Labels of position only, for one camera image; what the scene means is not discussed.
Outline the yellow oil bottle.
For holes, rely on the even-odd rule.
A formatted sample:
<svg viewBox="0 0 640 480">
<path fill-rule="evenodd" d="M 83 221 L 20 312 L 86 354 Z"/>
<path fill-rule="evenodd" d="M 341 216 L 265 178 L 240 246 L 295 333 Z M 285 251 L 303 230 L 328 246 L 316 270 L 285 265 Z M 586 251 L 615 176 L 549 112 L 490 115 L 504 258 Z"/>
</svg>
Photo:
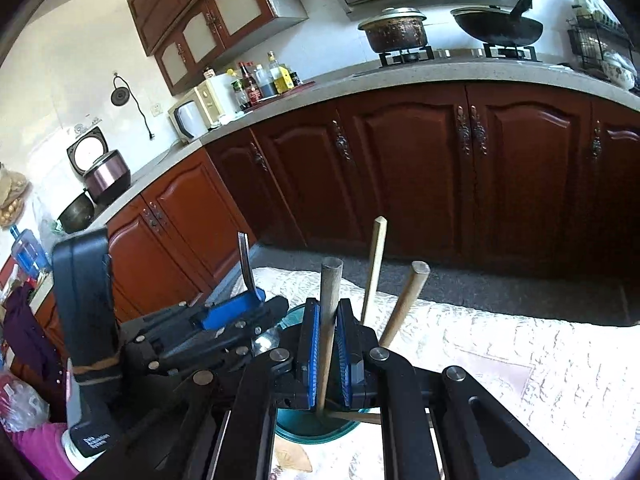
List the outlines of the yellow oil bottle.
<svg viewBox="0 0 640 480">
<path fill-rule="evenodd" d="M 268 52 L 269 71 L 273 84 L 279 94 L 288 92 L 294 88 L 294 84 L 288 69 L 278 62 L 272 51 Z"/>
</svg>

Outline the brown cooking pot with lid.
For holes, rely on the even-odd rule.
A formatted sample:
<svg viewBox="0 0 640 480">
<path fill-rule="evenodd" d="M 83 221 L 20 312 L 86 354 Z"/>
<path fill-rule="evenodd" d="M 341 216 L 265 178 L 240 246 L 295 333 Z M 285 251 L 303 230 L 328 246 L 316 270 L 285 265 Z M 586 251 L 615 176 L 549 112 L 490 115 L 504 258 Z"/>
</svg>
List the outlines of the brown cooking pot with lid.
<svg viewBox="0 0 640 480">
<path fill-rule="evenodd" d="M 420 49 L 427 45 L 426 16 L 416 8 L 386 8 L 358 24 L 371 49 L 378 54 Z"/>
</svg>

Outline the open rice cooker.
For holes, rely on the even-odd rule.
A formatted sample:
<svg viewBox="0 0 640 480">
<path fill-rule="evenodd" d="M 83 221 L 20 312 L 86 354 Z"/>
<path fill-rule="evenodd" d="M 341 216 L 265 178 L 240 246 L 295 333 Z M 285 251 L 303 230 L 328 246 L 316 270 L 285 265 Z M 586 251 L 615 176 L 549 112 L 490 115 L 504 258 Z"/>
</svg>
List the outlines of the open rice cooker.
<svg viewBox="0 0 640 480">
<path fill-rule="evenodd" d="M 119 150 L 108 148 L 99 127 L 82 134 L 66 148 L 73 172 L 93 203 L 106 207 L 127 191 L 131 172 Z"/>
</svg>

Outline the teal white utensil holder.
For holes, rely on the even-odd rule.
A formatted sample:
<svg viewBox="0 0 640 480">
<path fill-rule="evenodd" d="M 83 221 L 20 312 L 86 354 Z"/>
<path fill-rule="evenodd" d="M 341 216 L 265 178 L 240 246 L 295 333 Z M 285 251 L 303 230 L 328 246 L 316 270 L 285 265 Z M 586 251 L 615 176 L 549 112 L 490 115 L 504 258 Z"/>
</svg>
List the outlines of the teal white utensil holder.
<svg viewBox="0 0 640 480">
<path fill-rule="evenodd" d="M 320 419 L 314 413 L 280 408 L 274 432 L 296 444 L 325 444 L 345 437 L 359 422 L 344 419 Z"/>
</svg>

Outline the upper wall cabinet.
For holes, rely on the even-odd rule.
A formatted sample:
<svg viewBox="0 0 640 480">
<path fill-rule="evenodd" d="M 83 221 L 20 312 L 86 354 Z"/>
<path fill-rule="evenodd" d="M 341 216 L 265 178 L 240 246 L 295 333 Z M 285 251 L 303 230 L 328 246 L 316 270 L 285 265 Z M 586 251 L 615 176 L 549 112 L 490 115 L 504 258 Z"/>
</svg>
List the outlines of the upper wall cabinet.
<svg viewBox="0 0 640 480">
<path fill-rule="evenodd" d="M 143 50 L 174 96 L 306 21 L 302 0 L 127 0 Z"/>
</svg>

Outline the gas stove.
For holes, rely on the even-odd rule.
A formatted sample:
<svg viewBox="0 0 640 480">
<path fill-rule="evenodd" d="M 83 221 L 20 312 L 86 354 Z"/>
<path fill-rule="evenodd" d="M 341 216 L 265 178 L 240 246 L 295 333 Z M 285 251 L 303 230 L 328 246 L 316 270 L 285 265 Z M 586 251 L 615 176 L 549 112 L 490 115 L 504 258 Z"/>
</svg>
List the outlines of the gas stove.
<svg viewBox="0 0 640 480">
<path fill-rule="evenodd" d="M 433 49 L 425 46 L 417 49 L 383 52 L 379 56 L 382 67 L 422 62 L 465 62 L 496 60 L 538 62 L 536 50 L 532 46 L 505 47 L 495 44 L 483 44 L 480 48 Z"/>
</svg>

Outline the quilted cream tablecloth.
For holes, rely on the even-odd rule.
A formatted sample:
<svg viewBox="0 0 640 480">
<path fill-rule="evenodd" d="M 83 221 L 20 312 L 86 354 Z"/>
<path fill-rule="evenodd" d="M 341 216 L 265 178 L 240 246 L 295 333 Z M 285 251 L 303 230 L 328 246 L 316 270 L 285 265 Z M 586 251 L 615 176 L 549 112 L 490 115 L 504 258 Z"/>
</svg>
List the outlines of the quilted cream tablecloth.
<svg viewBox="0 0 640 480">
<path fill-rule="evenodd" d="M 445 377 L 469 404 L 493 396 L 579 479 L 639 475 L 639 331 L 419 300 L 393 350 Z"/>
</svg>

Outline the black wok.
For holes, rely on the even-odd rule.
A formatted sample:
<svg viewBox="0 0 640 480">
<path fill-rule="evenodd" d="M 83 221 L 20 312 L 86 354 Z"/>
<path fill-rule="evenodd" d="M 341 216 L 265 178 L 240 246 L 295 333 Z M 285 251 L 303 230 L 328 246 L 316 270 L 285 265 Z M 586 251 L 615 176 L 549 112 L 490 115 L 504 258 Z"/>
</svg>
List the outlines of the black wok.
<svg viewBox="0 0 640 480">
<path fill-rule="evenodd" d="M 527 47 L 544 31 L 544 24 L 523 14 L 533 7 L 533 0 L 518 0 L 511 11 L 496 6 L 467 6 L 451 10 L 456 23 L 470 36 L 485 44 L 503 47 Z"/>
</svg>

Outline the lower wooden cabinets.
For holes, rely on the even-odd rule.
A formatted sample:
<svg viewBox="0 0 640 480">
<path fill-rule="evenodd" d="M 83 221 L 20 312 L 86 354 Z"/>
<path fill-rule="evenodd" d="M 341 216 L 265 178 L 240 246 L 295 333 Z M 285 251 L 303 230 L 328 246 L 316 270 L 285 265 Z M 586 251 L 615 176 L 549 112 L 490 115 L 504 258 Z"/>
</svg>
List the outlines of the lower wooden cabinets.
<svg viewBox="0 0 640 480">
<path fill-rule="evenodd" d="M 639 102 L 408 84 L 285 110 L 160 170 L 108 222 L 119 321 L 211 292 L 235 234 L 506 272 L 639 273 Z"/>
</svg>

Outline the black bowl on counter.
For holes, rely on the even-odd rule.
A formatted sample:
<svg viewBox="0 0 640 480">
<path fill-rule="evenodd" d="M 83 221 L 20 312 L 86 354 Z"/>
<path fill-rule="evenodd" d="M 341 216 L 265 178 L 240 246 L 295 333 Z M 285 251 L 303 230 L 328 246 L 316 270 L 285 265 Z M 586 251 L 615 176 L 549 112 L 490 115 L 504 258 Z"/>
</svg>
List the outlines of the black bowl on counter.
<svg viewBox="0 0 640 480">
<path fill-rule="evenodd" d="M 86 192 L 79 194 L 58 216 L 58 221 L 66 234 L 73 234 L 93 222 L 94 203 Z"/>
</svg>

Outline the cream microwave oven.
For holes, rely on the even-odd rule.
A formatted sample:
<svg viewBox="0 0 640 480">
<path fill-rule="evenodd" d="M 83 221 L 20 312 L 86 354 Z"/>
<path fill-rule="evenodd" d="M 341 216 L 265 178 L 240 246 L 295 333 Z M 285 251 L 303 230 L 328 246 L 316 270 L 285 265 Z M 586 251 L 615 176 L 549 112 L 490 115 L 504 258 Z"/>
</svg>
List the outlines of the cream microwave oven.
<svg viewBox="0 0 640 480">
<path fill-rule="evenodd" d="M 235 120 L 240 112 L 228 74 L 206 78 L 193 87 L 168 112 L 182 143 Z"/>
</svg>

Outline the round wooden chopstick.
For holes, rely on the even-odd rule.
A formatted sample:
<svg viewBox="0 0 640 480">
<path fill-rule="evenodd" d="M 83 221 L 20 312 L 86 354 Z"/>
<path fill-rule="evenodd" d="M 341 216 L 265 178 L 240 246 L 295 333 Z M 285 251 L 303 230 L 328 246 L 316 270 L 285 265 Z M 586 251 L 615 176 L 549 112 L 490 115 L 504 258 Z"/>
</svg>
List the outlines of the round wooden chopstick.
<svg viewBox="0 0 640 480">
<path fill-rule="evenodd" d="M 318 417 L 323 416 L 326 407 L 326 389 L 328 388 L 335 328 L 335 312 L 340 301 L 340 289 L 343 275 L 343 261 L 335 257 L 326 257 L 321 263 L 320 280 L 320 339 L 317 409 Z"/>
</svg>

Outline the blue water jug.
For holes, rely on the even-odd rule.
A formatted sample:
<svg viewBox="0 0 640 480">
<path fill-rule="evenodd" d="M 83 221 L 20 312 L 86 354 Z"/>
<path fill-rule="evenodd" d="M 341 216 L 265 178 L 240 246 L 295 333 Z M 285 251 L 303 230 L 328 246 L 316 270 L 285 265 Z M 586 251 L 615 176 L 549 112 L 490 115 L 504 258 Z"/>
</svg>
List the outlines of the blue water jug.
<svg viewBox="0 0 640 480">
<path fill-rule="evenodd" d="M 33 280 L 40 275 L 47 275 L 51 265 L 46 252 L 30 229 L 20 231 L 17 226 L 10 226 L 14 241 L 11 248 L 12 258 L 20 269 Z"/>
</svg>

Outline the black dish rack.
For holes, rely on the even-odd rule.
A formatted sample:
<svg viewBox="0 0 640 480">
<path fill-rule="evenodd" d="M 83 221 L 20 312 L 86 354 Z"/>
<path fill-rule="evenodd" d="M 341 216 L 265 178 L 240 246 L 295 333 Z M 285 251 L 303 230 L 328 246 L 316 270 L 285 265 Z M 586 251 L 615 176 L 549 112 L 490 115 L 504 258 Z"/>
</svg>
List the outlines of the black dish rack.
<svg viewBox="0 0 640 480">
<path fill-rule="evenodd" d="M 580 67 L 624 90 L 639 92 L 634 62 L 639 50 L 620 21 L 602 0 L 574 0 L 572 11 L 567 33 Z"/>
</svg>

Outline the red sauce bottle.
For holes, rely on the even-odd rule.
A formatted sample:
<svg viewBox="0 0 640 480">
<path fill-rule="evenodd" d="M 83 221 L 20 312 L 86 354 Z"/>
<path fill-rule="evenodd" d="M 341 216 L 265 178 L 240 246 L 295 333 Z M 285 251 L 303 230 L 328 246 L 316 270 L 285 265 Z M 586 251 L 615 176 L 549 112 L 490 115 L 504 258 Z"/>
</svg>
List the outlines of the red sauce bottle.
<svg viewBox="0 0 640 480">
<path fill-rule="evenodd" d="M 240 63 L 239 68 L 242 74 L 243 89 L 250 100 L 250 105 L 255 105 L 262 98 L 262 92 L 260 92 L 254 76 L 250 73 L 250 70 L 246 65 L 244 63 Z"/>
</svg>

